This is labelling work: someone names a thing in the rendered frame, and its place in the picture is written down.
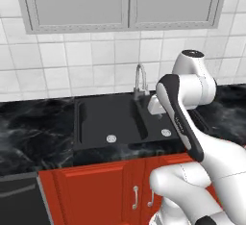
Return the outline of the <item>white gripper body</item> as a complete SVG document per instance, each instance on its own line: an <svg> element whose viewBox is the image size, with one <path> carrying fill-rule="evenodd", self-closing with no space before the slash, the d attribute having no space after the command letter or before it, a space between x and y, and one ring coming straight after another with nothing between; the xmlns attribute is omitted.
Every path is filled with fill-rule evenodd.
<svg viewBox="0 0 246 225"><path fill-rule="evenodd" d="M156 94L151 96L147 109L151 115L157 115L157 114L165 113L165 109L161 105Z"/></svg>

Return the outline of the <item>black double sink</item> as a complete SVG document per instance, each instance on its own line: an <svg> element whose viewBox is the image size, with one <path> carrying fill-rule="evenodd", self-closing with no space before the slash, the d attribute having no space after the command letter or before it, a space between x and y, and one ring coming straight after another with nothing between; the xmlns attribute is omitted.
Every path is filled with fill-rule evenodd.
<svg viewBox="0 0 246 225"><path fill-rule="evenodd" d="M137 101L132 92L77 97L74 149L179 140L166 113L149 113L152 95L141 96Z"/></svg>

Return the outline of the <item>silver tap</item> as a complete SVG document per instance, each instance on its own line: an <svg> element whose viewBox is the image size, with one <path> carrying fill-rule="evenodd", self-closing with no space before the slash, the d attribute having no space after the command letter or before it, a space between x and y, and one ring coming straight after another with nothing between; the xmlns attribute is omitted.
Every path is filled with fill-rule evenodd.
<svg viewBox="0 0 246 225"><path fill-rule="evenodd" d="M141 96L147 96L149 94L145 68L139 63L135 71L134 99L138 100Z"/></svg>

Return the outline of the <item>red base cupboard door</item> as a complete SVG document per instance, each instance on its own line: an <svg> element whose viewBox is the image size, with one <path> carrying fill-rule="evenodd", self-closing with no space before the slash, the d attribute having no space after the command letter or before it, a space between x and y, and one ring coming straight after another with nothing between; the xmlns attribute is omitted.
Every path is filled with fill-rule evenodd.
<svg viewBox="0 0 246 225"><path fill-rule="evenodd" d="M129 160L40 171L54 225L140 225L144 167Z"/></svg>
<svg viewBox="0 0 246 225"><path fill-rule="evenodd" d="M209 175L186 154L158 156L147 160L149 187L144 197L144 225L219 225L222 208L217 203Z"/></svg>

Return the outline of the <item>black dishwasher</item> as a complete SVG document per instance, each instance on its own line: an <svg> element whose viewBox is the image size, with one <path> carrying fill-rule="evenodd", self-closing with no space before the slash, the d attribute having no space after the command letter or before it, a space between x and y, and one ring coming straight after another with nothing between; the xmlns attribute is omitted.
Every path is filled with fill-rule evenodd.
<svg viewBox="0 0 246 225"><path fill-rule="evenodd" d="M51 225L35 172L0 176L0 225Z"/></svg>

